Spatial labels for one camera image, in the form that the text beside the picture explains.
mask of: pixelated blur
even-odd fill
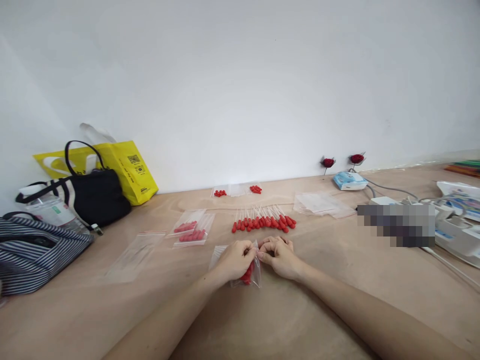
[[[358,205],[358,224],[376,227],[376,236],[389,237],[391,247],[435,246],[433,205]]]

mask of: hand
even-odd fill
[[[280,236],[269,236],[258,244],[257,257],[283,278],[298,280],[305,263],[294,254],[294,243]]]
[[[251,241],[235,241],[220,255],[213,272],[222,284],[241,278],[257,255],[257,248]]]

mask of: bag handle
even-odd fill
[[[90,144],[87,144],[86,142],[83,142],[83,141],[80,141],[80,140],[71,140],[69,142],[66,143],[65,145],[65,163],[66,163],[66,167],[68,168],[68,170],[70,171],[70,174],[72,174],[73,176],[79,176],[75,171],[74,169],[72,168],[72,166],[70,165],[70,161],[69,161],[69,149],[70,149],[70,144],[71,143],[82,143],[84,145],[87,145],[90,149],[92,149],[96,155],[98,156],[98,160],[100,161],[100,165],[101,165],[101,168],[103,170],[106,170],[105,169],[105,166],[104,166],[104,162],[102,161],[102,157],[100,156],[100,153],[97,151],[97,149],[95,149],[93,146],[91,146]]]
[[[103,129],[96,129],[92,125],[82,122],[80,124],[80,130],[87,137],[88,142],[93,145],[108,143],[115,144],[117,141],[108,131]]]
[[[38,199],[39,197],[42,197],[43,195],[45,194],[48,194],[49,192],[51,192],[53,189],[55,188],[58,188],[59,186],[61,186],[62,184],[64,184],[66,181],[68,180],[67,177],[63,177],[63,178],[60,178],[58,179],[57,182],[54,182],[53,184],[47,186],[46,188],[40,190],[39,192],[36,192],[30,196],[27,196],[27,197],[24,197],[24,195],[20,192],[16,198],[15,198],[15,201],[17,203],[20,203],[20,204],[28,204],[29,202],[32,202],[33,200],[36,200]],[[33,184],[30,184],[30,185],[46,185],[47,183],[46,182],[34,182]]]
[[[9,220],[11,218],[13,218],[15,215],[18,215],[18,214],[25,214],[25,215],[28,215],[30,216],[33,220],[35,221],[39,221],[39,222],[42,222],[42,220],[40,220],[38,217],[36,217],[35,215],[29,213],[29,212],[25,212],[25,211],[12,211],[12,212],[8,212],[6,213],[5,215],[3,215],[3,219],[4,220]]]

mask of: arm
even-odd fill
[[[245,274],[256,255],[257,249],[250,241],[234,242],[225,249],[211,271],[154,310],[103,360],[168,359],[212,294],[226,282]]]
[[[268,237],[260,245],[263,263],[312,290],[382,359],[472,359],[413,316],[307,265],[290,240]]]

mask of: forearm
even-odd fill
[[[385,360],[472,359],[414,317],[309,265],[302,268],[297,281],[311,289]]]
[[[168,359],[222,285],[213,272],[202,276],[130,330],[103,359]]]

